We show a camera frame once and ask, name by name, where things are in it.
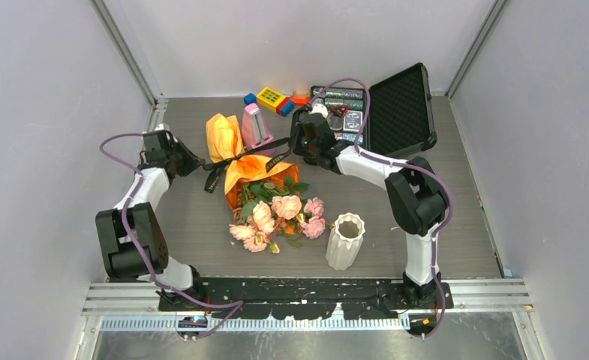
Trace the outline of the black printed ribbon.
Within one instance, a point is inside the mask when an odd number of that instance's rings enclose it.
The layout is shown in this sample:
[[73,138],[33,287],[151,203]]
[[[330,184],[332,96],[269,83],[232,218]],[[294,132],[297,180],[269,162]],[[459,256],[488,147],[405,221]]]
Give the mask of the black printed ribbon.
[[257,155],[259,152],[271,150],[271,149],[276,149],[280,146],[285,146],[285,145],[288,146],[288,149],[281,154],[277,154],[276,156],[271,157],[270,160],[265,165],[266,172],[269,172],[276,165],[278,165],[280,162],[282,162],[285,158],[287,158],[292,153],[292,150],[293,150],[293,138],[292,137],[284,137],[284,138],[276,139],[271,142],[260,145],[257,148],[253,148],[251,150],[248,150],[248,151],[243,152],[241,154],[235,155],[233,157],[223,159],[219,162],[207,163],[207,164],[202,165],[202,168],[209,173],[206,183],[204,185],[204,191],[206,191],[210,194],[214,192],[214,189],[216,189],[216,186],[218,184],[218,181],[219,181],[223,171],[229,165],[231,165],[231,163],[233,161],[238,161],[238,160],[241,160],[242,158],[245,158],[247,156]]

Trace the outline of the pink metronome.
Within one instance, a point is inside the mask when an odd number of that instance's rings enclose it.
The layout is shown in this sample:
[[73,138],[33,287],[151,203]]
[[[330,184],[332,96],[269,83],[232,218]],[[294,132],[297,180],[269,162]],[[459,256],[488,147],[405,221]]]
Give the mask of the pink metronome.
[[247,105],[244,109],[241,134],[247,152],[274,140],[260,108],[255,103]]

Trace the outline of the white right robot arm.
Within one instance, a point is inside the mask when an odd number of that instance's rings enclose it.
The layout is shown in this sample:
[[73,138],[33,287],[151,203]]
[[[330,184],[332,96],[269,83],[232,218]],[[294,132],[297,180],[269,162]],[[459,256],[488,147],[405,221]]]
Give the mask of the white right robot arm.
[[434,296],[446,307],[437,264],[438,235],[452,217],[453,206],[443,181],[421,157],[384,157],[335,138],[325,116],[303,107],[293,114],[290,147],[333,173],[353,176],[386,191],[395,222],[404,230],[407,264],[403,290],[407,303],[425,307]]

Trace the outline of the white ribbed vase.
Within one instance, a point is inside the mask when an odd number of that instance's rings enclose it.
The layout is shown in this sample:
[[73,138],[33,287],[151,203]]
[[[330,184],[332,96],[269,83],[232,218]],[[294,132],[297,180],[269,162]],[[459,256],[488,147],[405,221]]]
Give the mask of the white ribbed vase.
[[352,266],[365,234],[365,222],[353,213],[341,214],[334,222],[328,240],[326,260],[337,271]]

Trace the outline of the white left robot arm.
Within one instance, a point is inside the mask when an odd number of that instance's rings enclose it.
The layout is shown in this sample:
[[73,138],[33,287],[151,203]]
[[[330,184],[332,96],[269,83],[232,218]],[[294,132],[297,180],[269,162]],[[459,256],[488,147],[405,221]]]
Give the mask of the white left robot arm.
[[155,210],[173,181],[190,175],[203,159],[165,124],[138,137],[143,141],[139,163],[126,165],[134,172],[132,185],[113,208],[95,216],[104,268],[112,280],[156,284],[169,301],[198,310],[206,300],[200,276],[170,256]]

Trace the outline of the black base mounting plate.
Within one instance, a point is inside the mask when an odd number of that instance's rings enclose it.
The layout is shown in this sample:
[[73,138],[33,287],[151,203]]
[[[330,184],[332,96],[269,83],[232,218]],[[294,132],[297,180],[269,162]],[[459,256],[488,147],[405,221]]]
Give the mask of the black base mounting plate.
[[407,310],[449,310],[450,287],[441,286],[418,291],[392,279],[203,277],[187,291],[198,304],[169,290],[156,293],[160,311],[202,311],[219,320],[325,320],[335,311],[346,320],[372,320]]

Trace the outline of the orange toy piece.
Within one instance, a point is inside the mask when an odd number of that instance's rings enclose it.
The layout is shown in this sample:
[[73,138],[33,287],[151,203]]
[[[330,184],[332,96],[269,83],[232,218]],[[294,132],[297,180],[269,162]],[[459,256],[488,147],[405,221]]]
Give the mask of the orange toy piece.
[[306,105],[311,99],[311,92],[309,89],[297,89],[292,91],[290,99],[297,106]]

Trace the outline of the blue toy block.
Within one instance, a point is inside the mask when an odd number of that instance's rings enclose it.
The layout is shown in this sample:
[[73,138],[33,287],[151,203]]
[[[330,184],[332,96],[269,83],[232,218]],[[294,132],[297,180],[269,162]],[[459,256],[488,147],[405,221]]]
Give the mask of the blue toy block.
[[257,97],[254,93],[248,93],[246,96],[243,97],[244,104],[250,105],[255,104],[257,102]]

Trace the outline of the black open poker case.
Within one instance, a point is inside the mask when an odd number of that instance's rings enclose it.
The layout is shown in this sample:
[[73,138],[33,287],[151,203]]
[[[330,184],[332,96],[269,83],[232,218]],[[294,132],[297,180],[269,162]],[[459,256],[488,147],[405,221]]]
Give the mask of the black open poker case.
[[333,86],[324,91],[313,85],[311,95],[328,110],[344,111],[328,120],[337,140],[352,143],[364,127],[359,147],[392,158],[424,152],[437,143],[428,70],[420,62],[368,90]]

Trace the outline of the yellow toy block house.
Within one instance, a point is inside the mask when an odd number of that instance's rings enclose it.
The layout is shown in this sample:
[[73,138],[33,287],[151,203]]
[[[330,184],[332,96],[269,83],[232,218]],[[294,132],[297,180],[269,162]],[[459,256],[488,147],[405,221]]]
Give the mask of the yellow toy block house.
[[295,108],[294,102],[289,97],[270,87],[263,88],[256,95],[256,99],[259,105],[282,117],[287,117]]

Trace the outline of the orange flower bouquet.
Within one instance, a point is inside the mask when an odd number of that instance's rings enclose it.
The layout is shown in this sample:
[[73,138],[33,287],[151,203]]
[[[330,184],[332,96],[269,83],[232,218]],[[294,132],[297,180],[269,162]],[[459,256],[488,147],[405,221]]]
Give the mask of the orange flower bouquet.
[[[217,114],[207,121],[206,144],[210,163],[246,152],[234,115]],[[280,162],[266,172],[269,160],[262,154],[235,160],[217,184],[233,213],[229,233],[252,253],[279,253],[278,237],[299,247],[303,238],[317,239],[328,228],[322,199],[302,195],[308,184],[299,180],[298,166]]]

